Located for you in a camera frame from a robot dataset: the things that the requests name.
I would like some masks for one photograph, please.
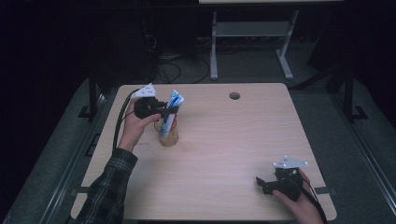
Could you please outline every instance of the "table leg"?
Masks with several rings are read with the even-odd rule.
[[[217,12],[213,12],[212,22],[212,51],[210,52],[210,78],[217,80],[218,77],[218,61],[216,59],[216,17]]]
[[[285,74],[286,79],[293,79],[293,74],[291,73],[291,70],[289,68],[288,61],[286,61],[285,54],[286,54],[286,50],[288,49],[288,46],[289,46],[291,35],[293,34],[294,25],[297,20],[298,13],[299,13],[298,10],[295,10],[293,12],[288,29],[285,33],[285,42],[283,43],[282,49],[276,50],[276,56],[279,59],[280,66],[282,66],[282,70],[283,70],[283,73]]]

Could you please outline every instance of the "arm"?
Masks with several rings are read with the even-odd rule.
[[[300,170],[301,176],[306,180],[303,181],[303,188],[311,192],[309,188],[309,179],[304,174],[302,170]],[[286,195],[281,193],[278,190],[273,191],[274,196],[276,196],[283,204],[285,204],[289,210],[294,214],[297,221],[301,224],[322,224],[323,221],[321,219],[320,213],[318,209],[308,200],[308,198],[301,194],[298,198],[297,202],[292,201]]]
[[[121,223],[123,204],[128,180],[137,162],[132,154],[145,128],[161,115],[152,115],[145,119],[137,118],[134,113],[134,101],[126,111],[119,146],[107,162],[103,173],[90,185],[76,223]]]

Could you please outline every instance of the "table top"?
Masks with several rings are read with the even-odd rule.
[[[255,177],[275,181],[273,163],[287,155],[308,161],[303,168],[313,188],[325,187],[285,85],[154,85],[157,98],[171,91],[185,98],[177,117],[179,139],[163,147],[154,125],[142,135],[139,158],[128,183],[125,219],[145,220],[288,220],[289,210],[263,195]],[[127,95],[142,86],[122,86],[110,110],[82,187],[88,187],[111,156],[114,129]],[[238,92],[240,99],[230,98]],[[76,217],[86,194],[72,209]],[[329,194],[319,194],[327,219],[336,217]]]

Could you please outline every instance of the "dark floor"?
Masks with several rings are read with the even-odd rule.
[[[264,41],[236,53],[220,54],[216,83],[281,82],[293,86],[318,72],[306,65],[315,43],[292,42],[287,59],[295,79],[286,80],[275,55],[280,44],[281,41]],[[208,53],[199,56],[208,62]],[[207,64],[202,60],[184,58],[172,63],[181,69],[180,77],[173,83],[193,83],[202,77],[200,83],[213,82],[206,77]],[[173,65],[164,64],[163,68],[170,79],[177,76]],[[332,190],[338,216],[330,223],[396,223],[395,213],[376,178],[378,166],[389,183],[396,186],[396,131],[359,81],[355,81],[353,105],[361,106],[368,119],[350,123],[342,112],[343,89],[336,94],[327,93],[324,88],[327,80],[324,78],[301,91],[290,91],[290,95],[325,182]],[[161,84],[163,80],[157,76],[153,83]],[[78,118],[81,108],[89,105],[88,82],[81,84],[5,223],[72,222],[69,215],[75,190],[91,159],[86,154],[92,153],[92,139],[100,134],[116,94],[114,89],[104,95],[97,116],[88,122]],[[367,150],[377,166],[364,156]]]

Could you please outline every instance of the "hole in table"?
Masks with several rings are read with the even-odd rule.
[[[231,92],[230,93],[230,98],[233,100],[238,100],[239,98],[241,98],[241,95],[238,92]]]

